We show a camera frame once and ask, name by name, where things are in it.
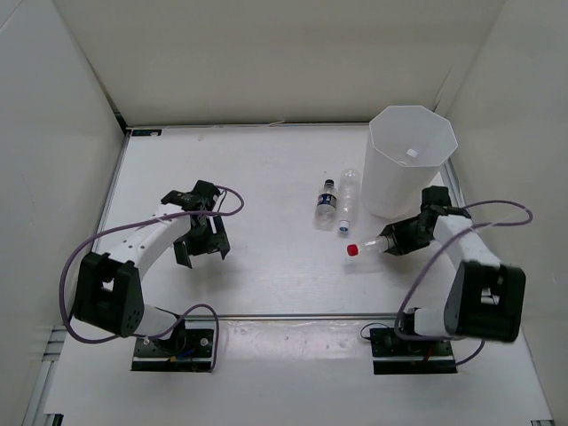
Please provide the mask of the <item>black cap plastic bottle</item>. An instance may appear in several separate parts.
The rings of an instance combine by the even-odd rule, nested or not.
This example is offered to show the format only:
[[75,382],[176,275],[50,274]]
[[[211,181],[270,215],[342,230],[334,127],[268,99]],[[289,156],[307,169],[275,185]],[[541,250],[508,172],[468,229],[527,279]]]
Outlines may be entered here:
[[314,223],[317,229],[330,230],[335,222],[337,190],[333,179],[327,179],[319,189]]

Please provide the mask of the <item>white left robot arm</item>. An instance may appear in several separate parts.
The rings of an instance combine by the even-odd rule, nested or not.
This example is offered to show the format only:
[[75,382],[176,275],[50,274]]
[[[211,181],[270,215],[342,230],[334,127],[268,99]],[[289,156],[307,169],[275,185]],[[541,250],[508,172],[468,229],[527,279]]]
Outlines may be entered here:
[[113,336],[146,337],[167,355],[180,353],[186,343],[181,319],[146,304],[142,280],[167,249],[173,249],[176,262],[186,267],[195,256],[229,253],[223,224],[226,214],[216,209],[227,191],[203,180],[189,192],[172,190],[151,219],[131,225],[133,234],[119,245],[102,254],[85,255],[73,316]]

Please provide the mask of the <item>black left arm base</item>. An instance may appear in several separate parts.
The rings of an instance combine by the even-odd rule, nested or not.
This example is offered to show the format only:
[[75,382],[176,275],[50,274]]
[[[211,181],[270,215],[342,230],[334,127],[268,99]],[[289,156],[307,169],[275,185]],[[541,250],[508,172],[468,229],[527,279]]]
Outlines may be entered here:
[[217,353],[217,331],[213,323],[186,321],[177,326],[169,340],[135,342],[130,370],[134,372],[209,373]]

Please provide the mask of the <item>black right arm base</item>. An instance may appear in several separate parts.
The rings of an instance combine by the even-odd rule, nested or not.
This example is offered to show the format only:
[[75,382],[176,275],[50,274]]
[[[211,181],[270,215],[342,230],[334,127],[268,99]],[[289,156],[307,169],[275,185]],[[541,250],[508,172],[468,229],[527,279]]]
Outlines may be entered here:
[[457,367],[449,341],[406,341],[390,328],[371,328],[374,375],[447,375]]

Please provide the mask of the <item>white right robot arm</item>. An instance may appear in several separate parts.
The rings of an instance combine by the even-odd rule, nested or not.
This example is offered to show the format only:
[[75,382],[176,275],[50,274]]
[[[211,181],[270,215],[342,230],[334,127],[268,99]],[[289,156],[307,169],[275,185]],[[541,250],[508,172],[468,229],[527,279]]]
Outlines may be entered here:
[[[472,222],[466,209],[433,207],[415,217],[386,225],[379,238],[385,253],[404,256],[440,244],[423,267],[398,308],[393,331],[399,346],[417,355],[430,341],[477,338],[512,343],[520,330],[526,276],[517,267],[504,264],[476,233],[482,224]],[[446,254],[455,276],[442,307],[406,308],[431,266]]]

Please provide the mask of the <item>red cap plastic bottle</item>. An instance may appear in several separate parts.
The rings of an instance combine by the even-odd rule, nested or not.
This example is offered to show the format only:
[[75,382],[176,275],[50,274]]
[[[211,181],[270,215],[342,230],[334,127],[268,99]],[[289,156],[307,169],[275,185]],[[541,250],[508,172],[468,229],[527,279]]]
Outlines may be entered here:
[[389,248],[389,240],[384,236],[349,243],[346,246],[345,267],[355,270],[375,265]]

